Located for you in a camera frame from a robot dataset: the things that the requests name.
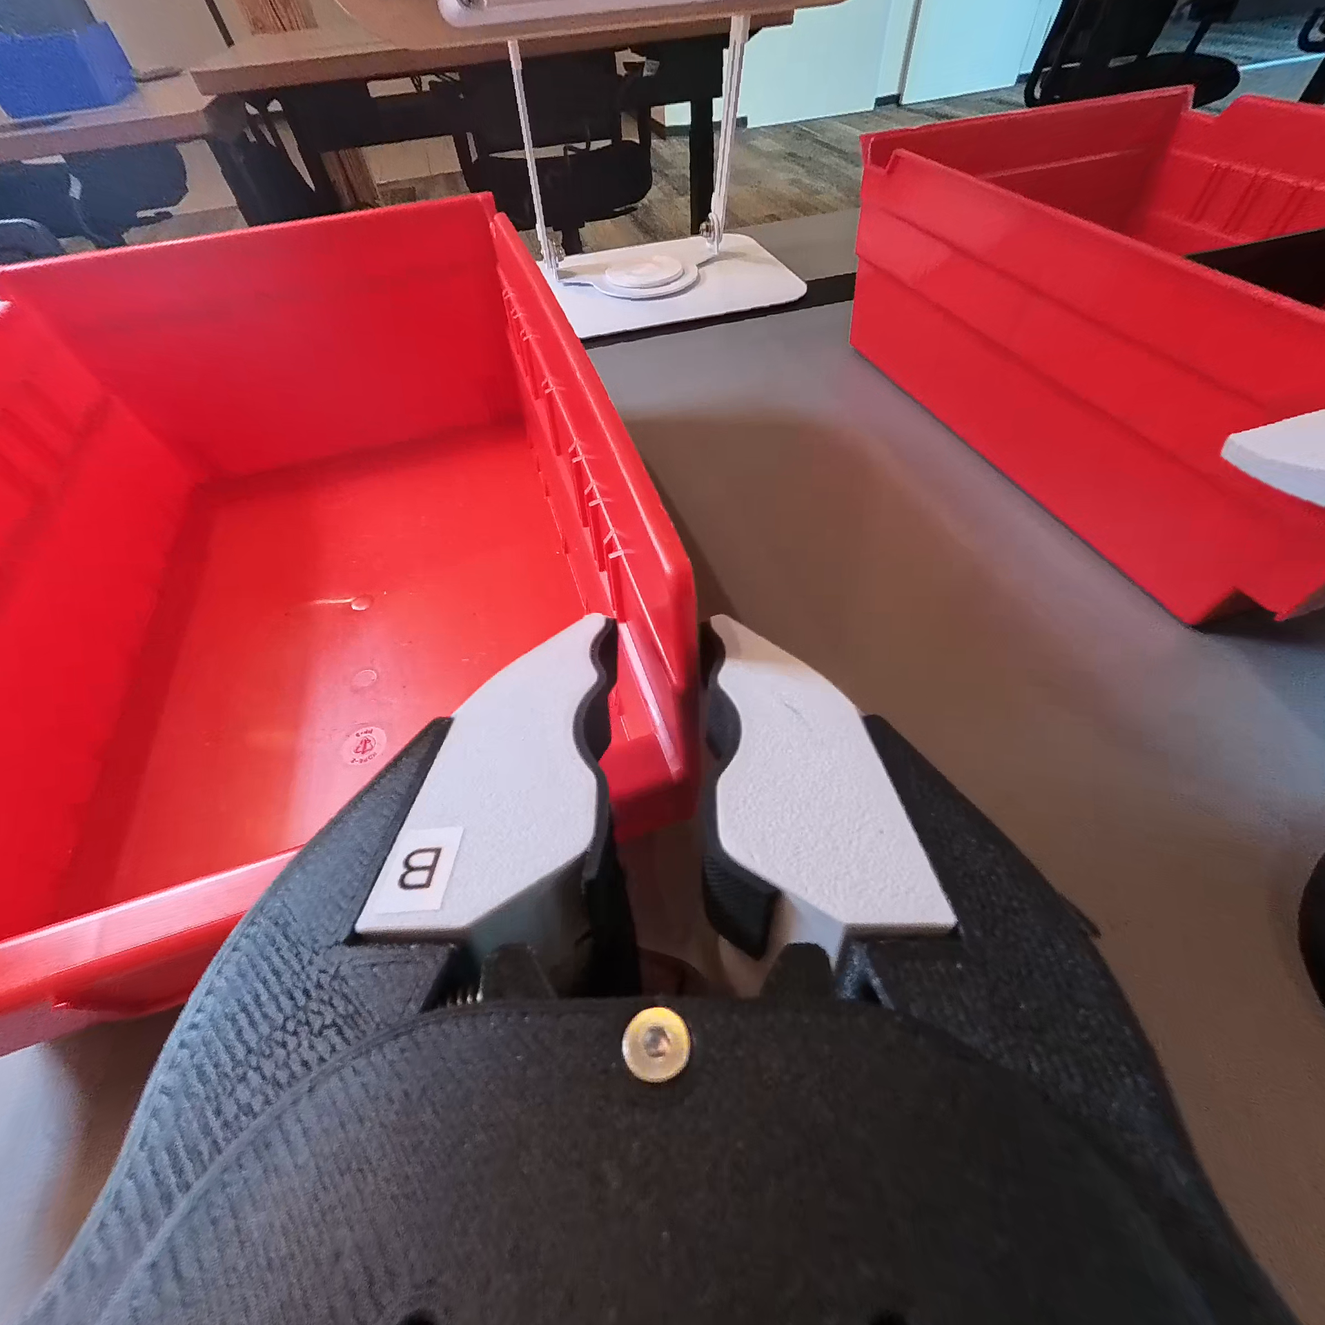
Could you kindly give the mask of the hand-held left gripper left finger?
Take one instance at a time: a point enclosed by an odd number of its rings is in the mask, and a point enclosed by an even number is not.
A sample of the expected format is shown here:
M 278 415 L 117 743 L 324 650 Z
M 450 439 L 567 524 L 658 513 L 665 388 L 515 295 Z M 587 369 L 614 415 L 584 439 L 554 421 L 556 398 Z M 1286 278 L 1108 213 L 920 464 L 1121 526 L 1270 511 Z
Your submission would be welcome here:
M 622 991 L 608 780 L 619 623 L 594 612 L 453 715 L 360 910 L 357 939 L 433 939 L 480 966 L 526 945 L 559 991 Z

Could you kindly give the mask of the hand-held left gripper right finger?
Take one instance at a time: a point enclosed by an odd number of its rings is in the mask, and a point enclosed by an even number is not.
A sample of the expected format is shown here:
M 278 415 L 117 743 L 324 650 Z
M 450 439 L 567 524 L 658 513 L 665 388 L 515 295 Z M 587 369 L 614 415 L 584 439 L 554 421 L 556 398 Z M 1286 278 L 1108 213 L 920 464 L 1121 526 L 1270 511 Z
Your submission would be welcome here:
M 958 917 L 868 718 L 732 617 L 703 630 L 703 899 L 725 978 L 766 985 L 797 945 L 838 974 L 857 942 L 953 939 Z

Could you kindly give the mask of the red plastic bin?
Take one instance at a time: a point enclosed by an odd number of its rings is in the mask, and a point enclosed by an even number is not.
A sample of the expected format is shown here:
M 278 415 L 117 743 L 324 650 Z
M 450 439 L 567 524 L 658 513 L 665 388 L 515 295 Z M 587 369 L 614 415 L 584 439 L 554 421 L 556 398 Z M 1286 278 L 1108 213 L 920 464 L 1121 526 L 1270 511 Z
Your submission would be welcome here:
M 1322 410 L 1322 108 L 1192 97 L 865 136 L 851 343 L 1176 619 L 1288 620 L 1322 508 L 1221 448 Z
M 392 757 L 619 622 L 619 841 L 698 798 L 691 563 L 491 197 L 4 267 L 4 1054 L 188 1000 Z

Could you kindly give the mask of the blue plastic bin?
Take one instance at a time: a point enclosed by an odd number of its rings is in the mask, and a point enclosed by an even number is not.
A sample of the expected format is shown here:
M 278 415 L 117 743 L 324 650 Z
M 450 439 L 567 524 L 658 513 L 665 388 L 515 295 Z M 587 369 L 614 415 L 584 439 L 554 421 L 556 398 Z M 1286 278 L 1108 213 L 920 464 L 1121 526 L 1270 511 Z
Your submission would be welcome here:
M 132 62 L 106 22 L 2 35 L 2 109 L 15 120 L 105 109 L 136 90 Z

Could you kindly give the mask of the wooden office desk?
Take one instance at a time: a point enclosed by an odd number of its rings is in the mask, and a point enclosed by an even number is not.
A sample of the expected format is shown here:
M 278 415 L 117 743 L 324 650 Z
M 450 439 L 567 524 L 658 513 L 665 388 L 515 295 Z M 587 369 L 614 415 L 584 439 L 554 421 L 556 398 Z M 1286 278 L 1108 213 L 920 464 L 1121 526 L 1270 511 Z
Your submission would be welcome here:
M 89 155 L 150 142 L 206 141 L 247 223 L 321 216 L 346 209 L 324 155 L 341 149 L 439 139 L 455 115 L 439 93 L 376 98 L 370 84 L 507 65 L 502 27 L 453 27 L 438 3 L 343 3 L 351 27 L 314 27 L 239 41 L 206 65 L 100 111 L 54 127 L 4 125 L 4 163 Z M 646 79 L 643 109 L 688 104 L 690 227 L 709 215 L 715 186 L 714 111 L 723 90 L 725 5 L 684 5 L 559 19 L 520 33 L 524 67 L 578 52 L 632 51 L 662 62 Z M 278 101 L 310 174 L 308 199 L 289 207 L 239 158 L 250 109 Z

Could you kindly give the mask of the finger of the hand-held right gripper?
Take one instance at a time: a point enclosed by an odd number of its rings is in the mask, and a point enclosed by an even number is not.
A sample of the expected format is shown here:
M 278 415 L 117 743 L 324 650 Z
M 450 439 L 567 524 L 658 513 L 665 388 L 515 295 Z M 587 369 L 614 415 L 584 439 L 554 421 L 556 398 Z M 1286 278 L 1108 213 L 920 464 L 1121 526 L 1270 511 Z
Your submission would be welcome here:
M 1324 508 L 1324 410 L 1233 434 L 1221 458 L 1267 488 Z

